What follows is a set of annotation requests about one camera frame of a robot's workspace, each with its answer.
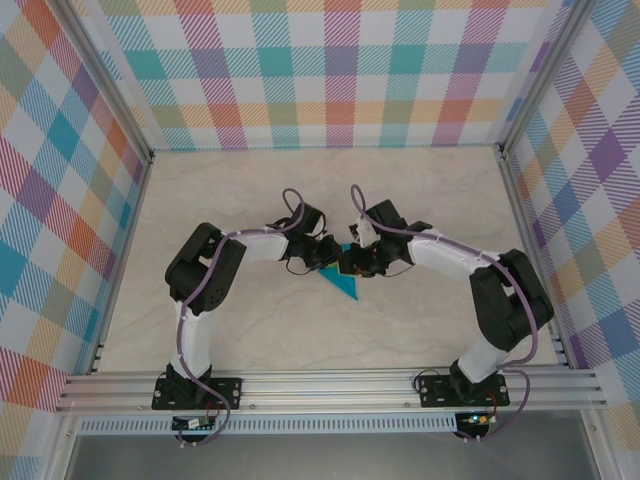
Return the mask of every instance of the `white floor surface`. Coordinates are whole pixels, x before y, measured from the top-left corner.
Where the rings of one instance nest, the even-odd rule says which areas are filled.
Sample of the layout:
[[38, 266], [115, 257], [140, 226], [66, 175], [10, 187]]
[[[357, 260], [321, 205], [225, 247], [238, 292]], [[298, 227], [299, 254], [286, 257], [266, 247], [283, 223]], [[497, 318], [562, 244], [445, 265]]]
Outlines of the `white floor surface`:
[[[100, 371], [164, 370], [175, 318], [164, 272], [193, 229], [255, 228], [288, 213], [295, 187], [323, 210], [340, 242], [356, 217], [349, 187], [368, 205], [390, 198], [412, 223], [486, 250], [521, 248], [488, 147], [252, 150], [161, 153], [156, 158]], [[397, 262], [390, 273], [405, 268]], [[320, 274], [297, 277], [283, 262], [241, 266], [217, 310], [210, 340], [217, 369], [445, 366], [479, 334], [467, 283], [413, 268], [356, 280], [359, 301]], [[525, 340], [515, 356], [529, 348]], [[555, 363], [546, 328], [534, 363]]]

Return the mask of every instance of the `teal triangular piece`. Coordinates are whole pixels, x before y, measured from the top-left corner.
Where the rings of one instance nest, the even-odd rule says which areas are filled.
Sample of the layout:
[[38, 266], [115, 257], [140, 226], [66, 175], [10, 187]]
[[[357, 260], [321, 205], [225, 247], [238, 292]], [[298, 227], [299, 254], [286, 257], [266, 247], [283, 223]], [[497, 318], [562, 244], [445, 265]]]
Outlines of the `teal triangular piece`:
[[[349, 248], [349, 244], [341, 245], [342, 248]], [[358, 300], [358, 292], [356, 290], [356, 277], [351, 275], [342, 275], [338, 270], [338, 265], [331, 265], [327, 268], [318, 270], [320, 275], [333, 283], [336, 287], [349, 295], [354, 300]]]

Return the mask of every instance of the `purple cable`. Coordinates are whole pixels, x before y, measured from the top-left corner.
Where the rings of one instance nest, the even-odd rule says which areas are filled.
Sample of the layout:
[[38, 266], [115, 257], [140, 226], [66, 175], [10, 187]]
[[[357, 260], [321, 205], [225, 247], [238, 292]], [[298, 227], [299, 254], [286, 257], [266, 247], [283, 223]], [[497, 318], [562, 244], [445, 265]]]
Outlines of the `purple cable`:
[[[362, 205], [360, 205], [358, 203], [358, 200], [356, 199], [356, 192], [360, 196], [360, 202], [362, 203]], [[538, 325], [536, 323], [535, 316], [533, 315], [533, 310], [531, 310], [531, 305], [529, 304], [529, 300], [527, 299], [526, 295], [522, 291], [522, 288], [520, 288], [520, 285], [518, 285], [518, 282], [516, 282], [515, 278], [513, 278], [513, 275], [509, 273], [509, 270], [507, 270], [504, 266], [502, 266], [499, 262], [491, 258], [489, 255], [482, 253], [480, 250], [476, 250], [473, 247], [465, 245], [464, 243], [457, 242], [443, 235], [434, 235], [433, 233], [427, 233], [427, 232], [411, 232], [409, 230], [401, 230], [398, 228], [387, 227], [385, 225], [382, 225], [381, 223], [376, 222], [369, 215], [367, 215], [364, 194], [362, 193], [362, 190], [357, 184], [351, 185], [351, 200], [353, 200], [353, 204], [356, 206], [356, 210], [358, 210], [362, 218], [364, 218], [366, 221], [371, 223], [371, 225], [373, 225], [374, 227], [377, 227], [380, 230], [383, 230], [389, 233], [396, 233], [401, 235], [412, 235], [414, 237], [427, 238], [429, 240], [439, 241], [444, 244], [452, 246], [456, 250], [481, 258], [482, 260], [489, 262], [493, 267], [495, 267], [500, 273], [502, 273], [505, 276], [507, 281], [513, 287], [513, 290], [516, 292], [516, 295], [518, 295], [518, 298], [520, 299], [520, 302], [524, 307], [524, 311], [527, 314], [527, 319], [529, 320], [529, 327], [531, 328], [531, 350], [529, 351], [529, 353], [524, 358], [521, 358], [519, 360], [511, 360], [509, 362], [505, 362], [501, 365], [498, 365], [498, 368], [502, 369], [502, 368], [511, 367], [514, 365], [524, 365], [525, 363], [533, 359], [533, 357], [535, 357], [536, 352], [538, 351]]]
[[[362, 205], [360, 203], [358, 203], [358, 199], [356, 198], [356, 192], [357, 192], [358, 196], [360, 197], [360, 203]], [[531, 392], [531, 379], [529, 378], [529, 376], [523, 370], [517, 370], [517, 369], [504, 370], [506, 367], [510, 367], [510, 366], [513, 366], [513, 365], [523, 365], [523, 364], [527, 363], [533, 357], [535, 357], [536, 352], [538, 351], [538, 325], [536, 323], [535, 316], [533, 315], [533, 311], [531, 310], [531, 305], [529, 304], [529, 300], [527, 299], [526, 295], [522, 291], [522, 288], [520, 287], [520, 285], [518, 285], [518, 283], [516, 282], [515, 278], [513, 278], [513, 275], [511, 275], [511, 273], [509, 273], [509, 270], [507, 270], [504, 266], [502, 266], [496, 260], [491, 258], [489, 255], [486, 255], [486, 254], [482, 253], [480, 250], [476, 250], [473, 247], [470, 247], [470, 246], [465, 245], [463, 243], [457, 242], [457, 241], [452, 240], [450, 238], [447, 238], [445, 236], [441, 236], [441, 235], [438, 236], [438, 235], [434, 235], [432, 233], [427, 233], [427, 232], [411, 232], [409, 230], [401, 230], [401, 229], [398, 229], [398, 228], [391, 228], [391, 227], [387, 227], [385, 225], [382, 225], [381, 223], [376, 222], [369, 215], [367, 215], [366, 202], [365, 202], [365, 199], [364, 199], [364, 194], [362, 193], [362, 189], [357, 184], [351, 185], [351, 200], [353, 201], [353, 204], [355, 205], [356, 210], [358, 210], [358, 212], [360, 213], [362, 218], [364, 218], [369, 223], [371, 223], [371, 225], [373, 225], [374, 227], [376, 227], [376, 228], [378, 228], [380, 230], [383, 230], [383, 231], [389, 232], [389, 233], [396, 233], [396, 234], [401, 234], [401, 235], [412, 235], [414, 237], [421, 237], [421, 238], [427, 238], [429, 240], [440, 241], [440, 242], [442, 242], [444, 244], [452, 246], [453, 248], [455, 248], [457, 250], [460, 250], [460, 251], [465, 252], [465, 253], [469, 253], [471, 255], [475, 255], [478, 258], [481, 258], [481, 259], [489, 262], [492, 266], [494, 266], [496, 269], [498, 269], [498, 271], [500, 271], [500, 273], [502, 273], [505, 276], [507, 281], [513, 287], [513, 290], [516, 292], [516, 295], [518, 295], [518, 298], [520, 299], [520, 302], [522, 303], [522, 306], [524, 307], [524, 310], [525, 310], [525, 312], [527, 314], [527, 319], [529, 320], [529, 326], [531, 327], [531, 350], [529, 351], [529, 353], [524, 358], [521, 358], [519, 360], [511, 360], [509, 362], [505, 362], [505, 363], [503, 363], [501, 365], [498, 365], [497, 368], [498, 369], [503, 369], [503, 371], [505, 373], [519, 373], [520, 375], [522, 375], [524, 377], [524, 380], [525, 380], [525, 392], [524, 392], [524, 397], [522, 398], [522, 402], [520, 403], [520, 406], [518, 407], [518, 409], [515, 411], [513, 417], [511, 417], [511, 420], [507, 424], [505, 424], [502, 428], [500, 428], [499, 430], [497, 430], [495, 432], [492, 432], [492, 433], [489, 433], [489, 434], [487, 434], [487, 435], [485, 435], [483, 437], [485, 440], [490, 440], [491, 438], [495, 438], [497, 435], [500, 434], [500, 432], [502, 432], [505, 429], [505, 427], [507, 425], [513, 423], [514, 420], [522, 413], [522, 411], [524, 410], [524, 407], [527, 404], [527, 401], [529, 400], [529, 393]], [[468, 435], [466, 433], [463, 433], [463, 432], [458, 432], [458, 433], [460, 433], [463, 437], [473, 439], [473, 437], [471, 437], [470, 435]]]
[[193, 383], [195, 383], [196, 385], [198, 385], [200, 388], [202, 388], [204, 391], [210, 393], [211, 395], [213, 395], [214, 397], [216, 397], [218, 400], [220, 400], [222, 402], [222, 404], [224, 405], [224, 408], [226, 409], [226, 415], [224, 418], [224, 422], [222, 422], [222, 425], [220, 425], [220, 427], [213, 432], [212, 434], [208, 435], [204, 440], [198, 442], [198, 443], [189, 443], [187, 441], [184, 440], [184, 438], [182, 438], [182, 430], [178, 432], [178, 440], [180, 440], [180, 442], [182, 442], [182, 446], [184, 445], [189, 445], [190, 447], [197, 447], [197, 446], [201, 446], [201, 445], [206, 445], [207, 443], [215, 440], [220, 433], [227, 428], [227, 424], [229, 423], [229, 418], [231, 417], [231, 406], [229, 405], [229, 402], [227, 401], [226, 398], [224, 398], [222, 395], [220, 395], [218, 392], [216, 392], [215, 390], [213, 390], [212, 388], [210, 388], [208, 385], [206, 385], [205, 383], [201, 382], [200, 379], [198, 377], [196, 377], [194, 375], [194, 373], [191, 371], [191, 369], [189, 369], [189, 365], [187, 365], [187, 362], [184, 360], [184, 352], [182, 350], [182, 331], [184, 330], [184, 324], [185, 324], [185, 318], [187, 315], [187, 308], [189, 307], [189, 305], [191, 304], [191, 302], [193, 302], [193, 300], [200, 295], [200, 293], [202, 292], [202, 290], [204, 290], [204, 287], [207, 285], [207, 283], [209, 282], [209, 279], [211, 278], [211, 275], [213, 274], [213, 270], [216, 266], [216, 264], [218, 263], [218, 259], [220, 258], [220, 253], [222, 252], [222, 248], [224, 247], [225, 243], [227, 243], [230, 239], [235, 238], [235, 237], [239, 237], [242, 235], [249, 235], [249, 234], [274, 234], [274, 233], [284, 233], [287, 232], [295, 227], [298, 226], [298, 224], [300, 223], [300, 221], [302, 220], [302, 217], [304, 216], [304, 199], [302, 198], [302, 195], [300, 195], [300, 193], [293, 189], [293, 188], [285, 188], [282, 191], [282, 198], [284, 199], [284, 203], [287, 206], [287, 208], [289, 209], [290, 212], [294, 212], [293, 208], [291, 207], [291, 204], [289, 203], [289, 201], [287, 200], [287, 193], [293, 193], [294, 195], [296, 195], [298, 197], [298, 200], [300, 201], [300, 213], [298, 214], [297, 218], [295, 219], [295, 221], [287, 226], [287, 227], [283, 227], [283, 228], [278, 228], [278, 229], [264, 229], [264, 228], [250, 228], [250, 229], [246, 229], [246, 230], [240, 230], [237, 232], [231, 232], [231, 233], [227, 233], [224, 237], [222, 237], [222, 240], [220, 241], [220, 243], [218, 244], [218, 246], [216, 247], [216, 251], [213, 254], [213, 258], [211, 259], [211, 264], [209, 265], [209, 268], [207, 269], [207, 272], [205, 273], [204, 277], [202, 278], [202, 281], [200, 282], [200, 284], [196, 287], [196, 289], [191, 292], [191, 295], [189, 295], [187, 297], [187, 299], [182, 303], [182, 308], [180, 309], [180, 321], [178, 322], [178, 333], [176, 335], [176, 349], [178, 351], [178, 357], [180, 359], [180, 365], [182, 365], [182, 368], [184, 369], [184, 371], [186, 372], [187, 376], [191, 379], [191, 381]]

